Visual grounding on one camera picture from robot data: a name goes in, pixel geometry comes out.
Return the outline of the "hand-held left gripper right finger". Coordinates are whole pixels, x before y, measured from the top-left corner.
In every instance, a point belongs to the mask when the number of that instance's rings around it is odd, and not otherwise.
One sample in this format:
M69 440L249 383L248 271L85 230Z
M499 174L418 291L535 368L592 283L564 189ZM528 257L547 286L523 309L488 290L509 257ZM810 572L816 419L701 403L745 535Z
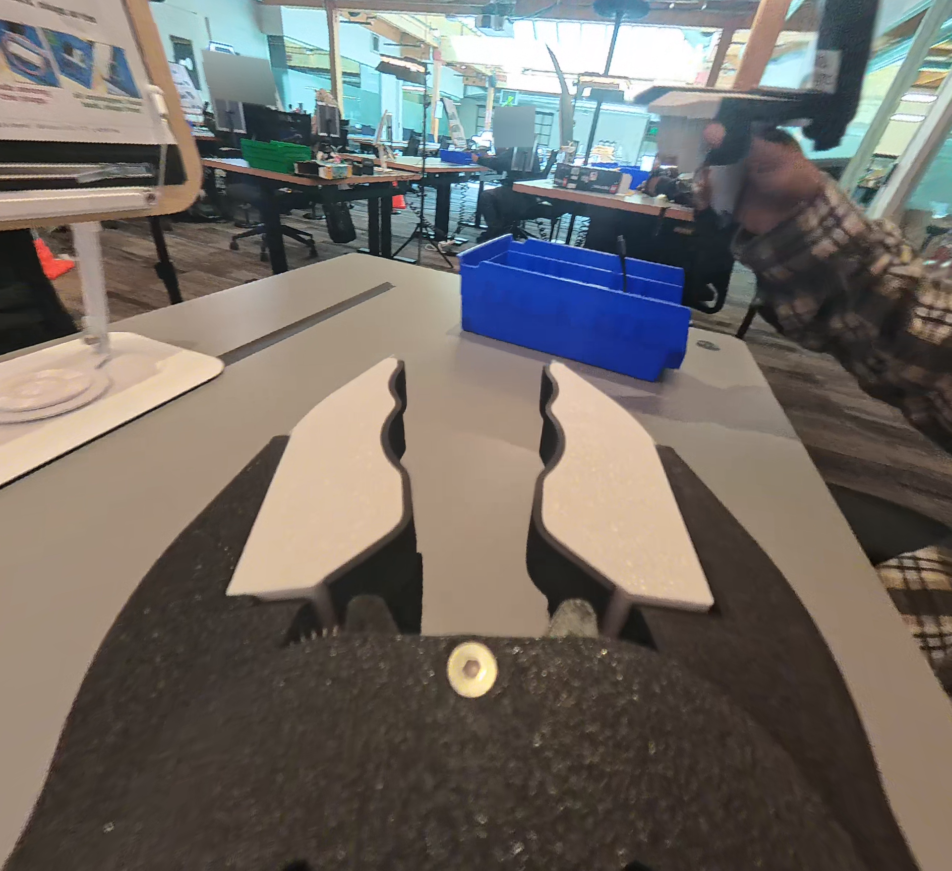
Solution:
M587 603L597 631L622 638L638 608L708 614L713 593L648 430L562 362L541 369L539 411L527 569L549 615Z

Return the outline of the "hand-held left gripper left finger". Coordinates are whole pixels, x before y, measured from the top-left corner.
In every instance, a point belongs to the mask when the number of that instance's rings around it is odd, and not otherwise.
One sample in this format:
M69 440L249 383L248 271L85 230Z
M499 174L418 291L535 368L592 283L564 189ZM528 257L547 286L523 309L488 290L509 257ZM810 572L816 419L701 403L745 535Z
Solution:
M227 587L232 598L304 602L322 627L376 597L417 626L417 536L403 465L404 362L391 356L293 428Z

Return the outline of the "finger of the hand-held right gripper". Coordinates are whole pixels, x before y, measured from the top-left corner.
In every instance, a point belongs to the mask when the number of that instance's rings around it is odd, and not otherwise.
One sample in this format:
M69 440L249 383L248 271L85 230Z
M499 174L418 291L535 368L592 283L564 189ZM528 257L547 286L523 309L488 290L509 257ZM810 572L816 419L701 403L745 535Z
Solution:
M658 116L710 120L812 119L827 104L827 94L812 89L754 88L726 90L696 85L654 85L638 92L635 106Z

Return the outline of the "blue plastic bin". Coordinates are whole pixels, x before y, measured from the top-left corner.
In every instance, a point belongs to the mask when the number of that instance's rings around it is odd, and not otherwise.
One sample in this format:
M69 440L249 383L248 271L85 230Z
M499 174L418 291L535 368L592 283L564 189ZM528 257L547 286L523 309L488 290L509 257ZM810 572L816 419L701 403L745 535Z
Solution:
M459 264L467 332L650 382L683 363L681 268L510 235Z

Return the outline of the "person's right forearm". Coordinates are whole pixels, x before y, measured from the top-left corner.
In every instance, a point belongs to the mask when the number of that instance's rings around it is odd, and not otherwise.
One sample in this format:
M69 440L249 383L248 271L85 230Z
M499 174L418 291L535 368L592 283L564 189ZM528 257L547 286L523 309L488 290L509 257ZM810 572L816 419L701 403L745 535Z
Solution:
M761 313L804 349L832 357L870 397L951 451L951 288L884 220L869 220L827 175L767 234L738 234L736 260Z

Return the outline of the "person's right hand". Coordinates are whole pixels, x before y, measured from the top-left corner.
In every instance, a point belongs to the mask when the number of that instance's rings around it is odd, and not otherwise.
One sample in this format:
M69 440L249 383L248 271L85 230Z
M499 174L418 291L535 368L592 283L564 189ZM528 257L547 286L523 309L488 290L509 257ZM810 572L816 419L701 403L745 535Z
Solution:
M756 129L741 163L730 234L749 239L777 232L806 237L817 229L829 183L786 130Z

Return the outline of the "black cardboard box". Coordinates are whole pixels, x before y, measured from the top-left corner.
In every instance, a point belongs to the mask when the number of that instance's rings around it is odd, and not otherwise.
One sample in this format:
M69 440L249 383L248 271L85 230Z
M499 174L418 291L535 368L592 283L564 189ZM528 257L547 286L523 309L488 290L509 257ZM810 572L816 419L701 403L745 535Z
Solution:
M552 185L565 190L615 196L619 192L622 180L623 173L614 166L558 163L553 174Z

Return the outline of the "black office chair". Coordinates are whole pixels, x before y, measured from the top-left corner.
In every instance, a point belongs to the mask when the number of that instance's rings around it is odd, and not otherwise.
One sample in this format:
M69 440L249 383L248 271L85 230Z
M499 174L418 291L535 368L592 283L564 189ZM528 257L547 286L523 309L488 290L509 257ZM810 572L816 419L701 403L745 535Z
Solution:
M294 209L306 206L303 190L269 182L229 184L226 186L232 210L239 207L256 210L259 222L249 229L234 232L230 238L231 251L239 249L239 242L250 237L260 237L259 258L269 263L274 274L285 272L289 266L284 241L291 240L306 250L308 259L317 258L316 242L312 234L290 226L282 221Z

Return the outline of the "black tripod light stand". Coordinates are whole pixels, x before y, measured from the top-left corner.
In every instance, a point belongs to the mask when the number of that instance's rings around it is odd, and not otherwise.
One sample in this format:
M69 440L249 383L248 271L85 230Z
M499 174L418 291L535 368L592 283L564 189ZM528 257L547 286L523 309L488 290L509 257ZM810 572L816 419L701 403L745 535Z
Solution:
M377 65L377 71L386 76L391 76L407 83L414 83L421 91L422 99L422 117L420 133L418 134L418 157L420 158L419 183L420 183L420 204L418 211L418 222L411 233L411 237L404 243L404 246L410 242L416 243L416 263L422 262L423 248L434 251L440 259L443 266L450 272L454 271L453 263L450 257L443 249L445 237L441 237L440 232L430 223L425 214L425 183L427 180L426 164L426 145L427 133L430 124L427 118L430 115L430 95L429 95L429 65L425 61L419 61L406 56L381 55Z

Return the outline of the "wooden top office desk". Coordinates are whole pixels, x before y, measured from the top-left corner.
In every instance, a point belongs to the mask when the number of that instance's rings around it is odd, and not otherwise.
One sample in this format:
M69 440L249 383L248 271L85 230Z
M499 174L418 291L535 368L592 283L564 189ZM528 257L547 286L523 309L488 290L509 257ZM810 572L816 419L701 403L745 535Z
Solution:
M393 258L391 234L391 200L405 192L410 184L419 182L418 171L387 170L372 176L362 175L341 179L324 179L309 175L282 175L250 168L239 159L202 159L205 168L240 176L254 183L269 182L299 188L309 197L327 207L364 201L368 204L368 254L377 258Z

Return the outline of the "green crate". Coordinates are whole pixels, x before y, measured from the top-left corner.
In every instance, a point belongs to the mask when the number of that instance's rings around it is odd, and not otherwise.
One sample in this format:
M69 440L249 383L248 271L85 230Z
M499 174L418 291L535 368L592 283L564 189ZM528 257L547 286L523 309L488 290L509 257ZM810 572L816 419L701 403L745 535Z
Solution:
M262 141L243 138L240 141L242 159L256 170L294 175L298 163L309 163L312 150L308 145L286 141Z

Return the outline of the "instruction board on stand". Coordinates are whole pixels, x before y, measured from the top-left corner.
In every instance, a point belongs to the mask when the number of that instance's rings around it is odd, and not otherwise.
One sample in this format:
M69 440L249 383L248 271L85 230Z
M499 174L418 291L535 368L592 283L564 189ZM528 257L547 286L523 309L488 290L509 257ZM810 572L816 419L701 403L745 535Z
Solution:
M3 486L222 374L111 330L101 251L202 174L149 0L1 0ZM49 281L34 236L76 269Z

